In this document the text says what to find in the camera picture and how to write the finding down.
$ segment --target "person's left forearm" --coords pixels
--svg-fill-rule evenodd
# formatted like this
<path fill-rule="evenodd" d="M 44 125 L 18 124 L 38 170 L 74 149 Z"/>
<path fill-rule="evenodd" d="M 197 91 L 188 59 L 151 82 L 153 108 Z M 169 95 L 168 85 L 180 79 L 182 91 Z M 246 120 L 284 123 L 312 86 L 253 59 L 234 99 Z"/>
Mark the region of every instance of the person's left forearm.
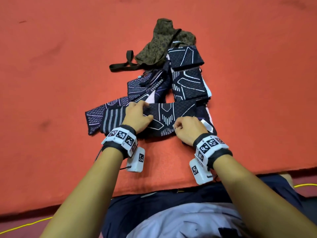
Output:
<path fill-rule="evenodd" d="M 98 237 L 122 160 L 119 150 L 106 148 L 55 213 L 40 238 Z"/>

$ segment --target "dark green strap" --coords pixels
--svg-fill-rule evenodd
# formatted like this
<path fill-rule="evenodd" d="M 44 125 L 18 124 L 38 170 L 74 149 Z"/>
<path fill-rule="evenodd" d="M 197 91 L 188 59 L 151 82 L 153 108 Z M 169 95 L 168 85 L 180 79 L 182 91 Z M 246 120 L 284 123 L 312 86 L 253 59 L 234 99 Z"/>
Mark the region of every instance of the dark green strap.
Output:
<path fill-rule="evenodd" d="M 133 57 L 134 57 L 133 51 L 132 50 L 127 51 L 126 52 L 127 62 L 109 65 L 110 71 L 111 72 L 135 71 L 135 70 L 141 69 L 141 65 L 132 62 Z"/>

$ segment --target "person's left hand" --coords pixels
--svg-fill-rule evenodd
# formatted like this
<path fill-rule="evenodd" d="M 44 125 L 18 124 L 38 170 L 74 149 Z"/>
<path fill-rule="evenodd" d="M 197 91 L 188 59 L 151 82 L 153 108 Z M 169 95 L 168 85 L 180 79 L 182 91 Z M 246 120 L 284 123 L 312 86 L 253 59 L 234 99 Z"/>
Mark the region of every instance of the person's left hand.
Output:
<path fill-rule="evenodd" d="M 143 107 L 148 107 L 149 104 L 140 100 L 138 103 L 130 102 L 125 109 L 125 118 L 122 124 L 129 125 L 138 133 L 145 130 L 145 128 L 153 120 L 153 115 L 144 116 Z"/>

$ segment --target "dark blue pants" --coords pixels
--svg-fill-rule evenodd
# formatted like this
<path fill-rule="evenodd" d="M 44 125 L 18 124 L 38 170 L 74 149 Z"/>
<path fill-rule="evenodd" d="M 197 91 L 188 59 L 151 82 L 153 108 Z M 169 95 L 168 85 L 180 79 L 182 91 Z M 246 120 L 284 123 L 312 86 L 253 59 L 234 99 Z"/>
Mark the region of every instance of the dark blue pants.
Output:
<path fill-rule="evenodd" d="M 280 175 L 258 176 L 272 190 L 304 213 L 298 194 Z M 138 224 L 150 216 L 186 203 L 227 202 L 232 203 L 222 183 L 187 188 L 185 192 L 176 190 L 158 191 L 153 195 L 127 195 L 111 200 L 103 227 L 104 238 L 124 238 Z"/>

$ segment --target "yellow cable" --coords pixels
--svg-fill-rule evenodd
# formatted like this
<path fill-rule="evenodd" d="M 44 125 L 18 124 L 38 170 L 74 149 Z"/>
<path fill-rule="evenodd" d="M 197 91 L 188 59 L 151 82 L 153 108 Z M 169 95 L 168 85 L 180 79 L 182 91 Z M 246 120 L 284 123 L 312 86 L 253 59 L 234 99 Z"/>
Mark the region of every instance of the yellow cable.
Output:
<path fill-rule="evenodd" d="M 317 186 L 317 184 L 300 184 L 300 185 L 295 185 L 294 188 L 297 188 L 297 187 L 302 187 L 302 186 L 308 186 L 308 185 L 314 185 L 314 186 Z"/>
<path fill-rule="evenodd" d="M 308 185 L 317 186 L 317 184 L 300 184 L 300 185 L 295 185 L 294 188 L 302 187 L 302 186 L 308 186 Z M 49 217 L 49 218 L 42 219 L 42 220 L 35 221 L 35 222 L 33 222 L 33 223 L 29 223 L 29 224 L 25 224 L 25 225 L 22 225 L 22 226 L 19 226 L 19 227 L 15 227 L 15 228 L 12 228 L 12 229 L 9 229 L 9 230 L 5 230 L 5 231 L 3 231 L 3 232 L 0 232 L 0 235 L 3 234 L 3 233 L 9 232 L 9 231 L 13 231 L 13 230 L 16 230 L 16 229 L 25 227 L 25 226 L 34 225 L 34 224 L 36 224 L 36 223 L 38 223 L 38 222 L 45 221 L 45 220 L 49 220 L 49 219 L 52 219 L 52 218 L 53 218 L 53 216 L 52 216 L 52 217 Z"/>
<path fill-rule="evenodd" d="M 13 231 L 13 230 L 16 230 L 16 229 L 25 227 L 25 226 L 34 225 L 34 224 L 36 224 L 36 223 L 38 223 L 38 222 L 45 221 L 45 220 L 49 220 L 49 219 L 52 219 L 52 218 L 53 218 L 53 216 L 52 216 L 52 217 L 49 217 L 49 218 L 42 219 L 42 220 L 35 221 L 35 222 L 33 222 L 33 223 L 29 223 L 29 224 L 25 224 L 25 225 L 22 225 L 22 226 L 19 226 L 19 227 L 15 227 L 15 228 L 12 228 L 12 229 L 9 229 L 9 230 L 5 230 L 5 231 L 3 231 L 3 232 L 0 232 L 0 235 L 3 234 L 3 233 L 9 232 L 9 231 Z"/>

